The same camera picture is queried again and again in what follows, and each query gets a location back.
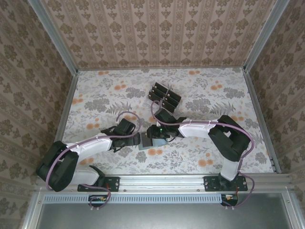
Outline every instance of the ventilated metal strip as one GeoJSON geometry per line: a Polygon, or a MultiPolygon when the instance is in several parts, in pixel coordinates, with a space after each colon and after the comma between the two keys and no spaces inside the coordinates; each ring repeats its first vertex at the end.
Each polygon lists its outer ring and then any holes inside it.
{"type": "MultiPolygon", "coordinates": [[[[44,204],[80,204],[89,203],[88,194],[47,194],[44,204]]],[[[113,194],[109,203],[113,204],[187,204],[187,203],[221,203],[221,194],[170,194],[170,195],[134,195],[113,194]]]]}

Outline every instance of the gray leaf pattern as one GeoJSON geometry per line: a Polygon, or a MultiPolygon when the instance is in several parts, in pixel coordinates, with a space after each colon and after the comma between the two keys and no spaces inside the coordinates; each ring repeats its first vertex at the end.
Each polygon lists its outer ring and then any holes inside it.
{"type": "MultiPolygon", "coordinates": [[[[231,116],[255,140],[253,157],[246,157],[243,172],[273,172],[251,99],[241,69],[150,69],[78,72],[63,140],[76,142],[94,136],[101,129],[116,125],[120,112],[136,112],[140,116],[140,131],[155,124],[150,113],[148,92],[155,82],[162,83],[182,97],[175,117],[192,120],[214,120],[231,116]]],[[[138,124],[132,114],[125,118],[138,124]]],[[[13,134],[3,123],[5,134],[13,134]]],[[[87,160],[104,173],[111,174],[204,174],[219,173],[223,157],[210,139],[177,138],[168,145],[139,150],[124,147],[116,153],[101,152],[87,160]]],[[[19,179],[26,176],[17,166],[13,171],[19,179]]]]}

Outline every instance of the floral tablecloth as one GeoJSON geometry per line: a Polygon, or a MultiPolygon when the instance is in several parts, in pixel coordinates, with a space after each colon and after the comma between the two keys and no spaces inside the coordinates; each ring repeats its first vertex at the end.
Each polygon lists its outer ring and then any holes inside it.
{"type": "MultiPolygon", "coordinates": [[[[158,82],[182,97],[176,117],[213,120],[226,114],[252,135],[255,148],[244,160],[243,172],[273,172],[241,68],[86,71],[78,77],[63,137],[66,143],[116,125],[122,111],[136,112],[145,131],[155,123],[147,96],[158,82]]],[[[124,118],[137,123],[132,115],[124,118]]],[[[222,160],[211,140],[193,137],[149,150],[133,146],[100,152],[80,163],[95,165],[105,174],[201,174],[219,173],[222,160]]]]}

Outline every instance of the floral wallpaper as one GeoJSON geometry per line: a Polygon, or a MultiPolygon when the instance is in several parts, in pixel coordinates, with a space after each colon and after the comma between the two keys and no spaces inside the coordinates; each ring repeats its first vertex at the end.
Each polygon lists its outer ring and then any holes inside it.
{"type": "MultiPolygon", "coordinates": [[[[116,125],[122,111],[137,113],[141,131],[155,123],[148,92],[155,82],[182,97],[174,116],[214,120],[226,114],[255,140],[254,151],[242,171],[273,172],[241,68],[143,69],[80,71],[63,140],[81,141],[116,125]]],[[[123,116],[137,124],[136,117],[123,116]]],[[[106,174],[219,173],[223,157],[210,139],[178,138],[168,145],[147,150],[138,146],[97,153],[80,163],[95,165],[106,174]]]]}
{"type": "Polygon", "coordinates": [[[305,212],[305,1],[289,2],[250,74],[281,169],[305,212]]]}
{"type": "Polygon", "coordinates": [[[79,69],[242,66],[275,0],[43,0],[79,69]]]}
{"type": "Polygon", "coordinates": [[[71,82],[26,0],[0,0],[0,228],[22,223],[71,82]]]}

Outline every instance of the purple cable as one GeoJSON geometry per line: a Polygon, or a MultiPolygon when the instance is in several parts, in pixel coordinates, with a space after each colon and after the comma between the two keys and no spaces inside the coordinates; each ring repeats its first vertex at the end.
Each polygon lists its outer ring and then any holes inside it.
{"type": "Polygon", "coordinates": [[[131,134],[131,135],[124,135],[124,136],[114,135],[114,136],[99,136],[99,137],[97,137],[97,138],[96,138],[96,137],[92,137],[92,138],[89,138],[89,139],[87,139],[87,140],[85,140],[85,141],[79,142],[79,143],[77,143],[77,144],[75,144],[75,145],[72,145],[72,146],[66,148],[65,150],[63,150],[63,151],[58,155],[58,157],[54,160],[53,164],[51,165],[51,167],[50,167],[50,169],[49,169],[49,172],[48,172],[48,174],[47,174],[47,178],[46,178],[46,188],[47,188],[49,191],[52,191],[52,190],[53,190],[52,188],[49,187],[49,180],[50,180],[52,171],[53,171],[53,169],[54,169],[56,163],[57,163],[57,162],[62,158],[62,156],[63,156],[64,154],[66,154],[69,150],[71,150],[71,149],[73,149],[73,148],[75,148],[75,147],[81,146],[81,145],[83,145],[83,144],[86,144],[86,143],[88,143],[88,142],[96,141],[96,139],[103,139],[103,138],[127,138],[127,137],[135,136],[135,135],[139,132],[139,130],[140,130],[140,128],[141,128],[141,120],[140,120],[140,117],[139,117],[137,114],[133,113],[133,112],[124,111],[124,112],[121,112],[121,113],[118,115],[118,117],[116,118],[116,121],[118,121],[118,120],[119,120],[119,117],[120,117],[122,114],[125,114],[125,113],[133,114],[134,116],[136,116],[136,117],[138,118],[139,127],[138,127],[138,129],[137,129],[137,131],[136,131],[135,133],[133,133],[133,134],[131,134]]]}
{"type": "Polygon", "coordinates": [[[240,168],[241,168],[241,166],[242,166],[243,159],[244,159],[249,153],[251,153],[251,151],[254,149],[254,140],[253,140],[253,138],[251,137],[251,135],[249,135],[248,132],[246,132],[245,130],[243,130],[243,129],[237,127],[237,126],[230,125],[230,124],[225,124],[225,123],[219,123],[219,122],[212,122],[212,121],[189,121],[189,122],[182,122],[182,123],[165,123],[165,122],[162,122],[162,121],[160,121],[159,119],[157,119],[157,117],[154,115],[154,113],[153,113],[153,104],[154,104],[154,103],[157,103],[158,105],[160,105],[160,102],[159,102],[158,100],[155,100],[155,101],[153,101],[152,104],[151,104],[151,113],[152,113],[152,116],[153,116],[153,118],[154,118],[158,123],[160,123],[160,124],[163,124],[163,125],[189,125],[189,124],[192,124],[192,123],[193,123],[193,124],[209,124],[209,125],[212,124],[212,125],[221,125],[221,126],[226,126],[226,127],[229,127],[229,128],[235,129],[235,130],[238,130],[238,131],[242,132],[243,134],[245,134],[245,135],[250,139],[250,141],[251,141],[251,148],[250,148],[245,154],[243,154],[243,155],[241,156],[241,159],[240,159],[240,162],[239,162],[239,165],[238,165],[238,168],[237,168],[237,172],[239,172],[242,176],[244,176],[244,177],[246,177],[246,178],[248,178],[248,179],[250,179],[250,180],[252,181],[252,188],[251,188],[251,190],[250,190],[250,192],[249,192],[249,195],[247,196],[247,198],[246,198],[242,203],[240,203],[240,204],[238,204],[238,205],[236,205],[236,206],[233,207],[233,206],[230,206],[230,204],[224,202],[224,203],[228,204],[229,207],[231,207],[231,208],[236,208],[236,207],[241,206],[242,204],[244,204],[244,203],[249,199],[249,197],[251,196],[251,194],[252,194],[252,192],[253,192],[253,190],[254,190],[254,186],[255,186],[255,182],[254,182],[254,180],[253,180],[251,177],[249,177],[248,175],[245,175],[245,174],[243,174],[243,173],[240,172],[240,168]]]}
{"type": "MultiPolygon", "coordinates": [[[[84,187],[88,187],[88,188],[95,188],[95,189],[100,189],[100,190],[104,190],[104,191],[107,191],[108,192],[108,198],[106,199],[106,201],[100,206],[100,207],[98,207],[98,208],[103,208],[108,202],[109,202],[109,200],[110,200],[110,197],[111,197],[111,192],[110,192],[110,190],[108,190],[108,189],[106,189],[106,188],[104,188],[104,187],[94,187],[94,186],[90,186],[90,185],[86,185],[86,184],[82,184],[84,187]]],[[[94,206],[92,206],[92,201],[94,200],[94,199],[97,199],[97,198],[100,198],[100,197],[92,197],[91,199],[90,199],[90,202],[89,202],[89,205],[90,205],[90,207],[92,207],[92,208],[94,208],[94,206]]]]}

